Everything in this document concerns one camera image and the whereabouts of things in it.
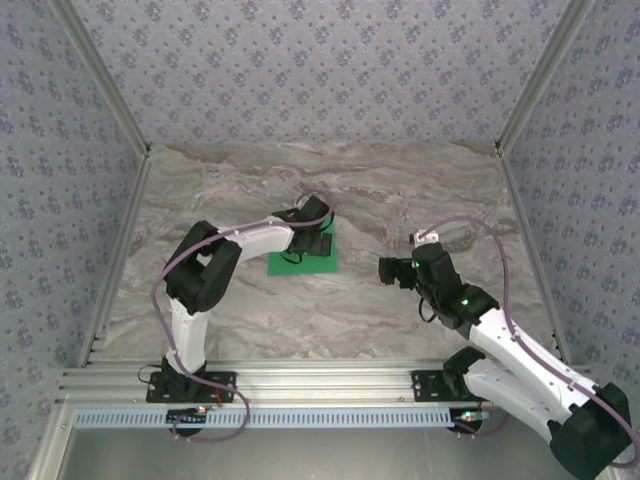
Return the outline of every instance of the enclosure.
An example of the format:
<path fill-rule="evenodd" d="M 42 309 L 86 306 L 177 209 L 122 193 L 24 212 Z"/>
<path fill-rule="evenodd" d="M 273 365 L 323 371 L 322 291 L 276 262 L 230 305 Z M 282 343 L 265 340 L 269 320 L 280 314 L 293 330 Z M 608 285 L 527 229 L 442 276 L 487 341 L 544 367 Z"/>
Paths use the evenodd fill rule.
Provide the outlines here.
<path fill-rule="evenodd" d="M 192 478 L 460 478 L 460 455 L 479 478 L 570 478 L 519 422 L 458 441 L 430 415 L 472 403 L 413 400 L 409 373 L 468 341 L 425 324 L 378 259 L 460 215 L 504 244 L 518 324 L 619 385 L 637 418 L 634 2 L 12 0 L 0 36 L 2 478 L 139 478 L 169 458 L 152 420 L 166 405 L 145 404 L 139 372 L 169 345 L 152 283 L 196 222 L 244 225 L 310 195 L 335 210 L 335 268 L 238 265 L 206 314 L 208 368 L 238 372 L 258 417 L 361 423 L 270 420 L 211 447 L 217 460 L 179 445 Z M 489 232 L 438 233 L 463 279 L 502 299 Z M 149 420 L 114 420 L 129 414 Z"/>

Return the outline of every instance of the green pad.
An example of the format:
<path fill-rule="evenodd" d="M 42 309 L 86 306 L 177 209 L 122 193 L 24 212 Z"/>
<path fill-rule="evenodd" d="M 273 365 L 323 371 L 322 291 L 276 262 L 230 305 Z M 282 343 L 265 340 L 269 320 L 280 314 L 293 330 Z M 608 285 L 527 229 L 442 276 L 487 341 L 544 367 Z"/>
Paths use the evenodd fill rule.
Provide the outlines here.
<path fill-rule="evenodd" d="M 330 233 L 331 238 L 331 255 L 328 257 L 314 257 L 312 255 L 303 255 L 302 263 L 293 265 L 282 258 L 280 253 L 270 253 L 267 258 L 267 275 L 270 277 L 286 276 L 286 275 L 313 275 L 315 273 L 335 273 L 338 271 L 338 250 L 336 249 L 336 226 L 331 224 L 325 230 Z M 287 258 L 297 260 L 296 255 L 288 255 L 283 253 Z"/>

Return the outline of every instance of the green mat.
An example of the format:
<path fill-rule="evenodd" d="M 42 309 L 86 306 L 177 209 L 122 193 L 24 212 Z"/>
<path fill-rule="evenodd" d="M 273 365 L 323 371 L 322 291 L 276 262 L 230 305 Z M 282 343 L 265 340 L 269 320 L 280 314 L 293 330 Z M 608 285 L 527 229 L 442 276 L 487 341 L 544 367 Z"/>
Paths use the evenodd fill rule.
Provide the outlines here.
<path fill-rule="evenodd" d="M 338 271 L 338 250 L 336 248 L 336 226 L 331 224 L 325 230 L 326 233 L 332 235 L 331 238 L 331 255 L 328 257 L 314 257 L 304 255 L 302 263 L 293 265 L 287 262 L 280 253 L 270 253 L 267 258 L 267 275 L 270 277 L 285 275 L 313 275 L 315 273 L 335 273 Z M 297 260 L 297 256 L 283 253 L 286 258 Z"/>

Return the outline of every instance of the marble table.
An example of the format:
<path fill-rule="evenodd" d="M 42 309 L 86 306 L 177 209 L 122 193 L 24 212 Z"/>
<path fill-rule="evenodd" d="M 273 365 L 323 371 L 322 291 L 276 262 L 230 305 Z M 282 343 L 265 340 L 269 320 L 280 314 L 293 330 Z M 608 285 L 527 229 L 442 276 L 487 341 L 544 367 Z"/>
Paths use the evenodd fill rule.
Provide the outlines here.
<path fill-rule="evenodd" d="M 511 270 L 516 321 L 546 347 L 545 316 L 515 214 L 488 148 L 451 143 L 154 146 L 144 199 L 103 358 L 159 359 L 166 339 L 149 290 L 189 228 L 238 225 L 319 191 L 337 212 L 340 271 L 268 277 L 266 257 L 241 264 L 209 313 L 208 358 L 444 359 L 465 345 L 456 332 L 418 317 L 415 292 L 384 286 L 378 257 L 408 257 L 408 234 L 452 215 L 495 227 Z M 498 249 L 467 223 L 440 229 L 469 282 L 502 298 Z M 164 292 L 161 305 L 168 314 Z"/>

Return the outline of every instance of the wall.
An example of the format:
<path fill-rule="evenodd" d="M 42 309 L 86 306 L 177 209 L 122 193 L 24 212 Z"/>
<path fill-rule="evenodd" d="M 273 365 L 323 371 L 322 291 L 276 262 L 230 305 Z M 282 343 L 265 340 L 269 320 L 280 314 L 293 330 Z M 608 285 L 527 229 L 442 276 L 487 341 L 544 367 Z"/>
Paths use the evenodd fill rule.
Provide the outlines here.
<path fill-rule="evenodd" d="M 45 0 L 0 8 L 0 478 L 24 478 L 138 160 Z"/>
<path fill-rule="evenodd" d="M 640 419 L 640 5 L 598 1 L 510 154 L 576 362 Z"/>
<path fill-rule="evenodd" d="M 498 138 L 566 0 L 72 0 L 151 143 Z"/>

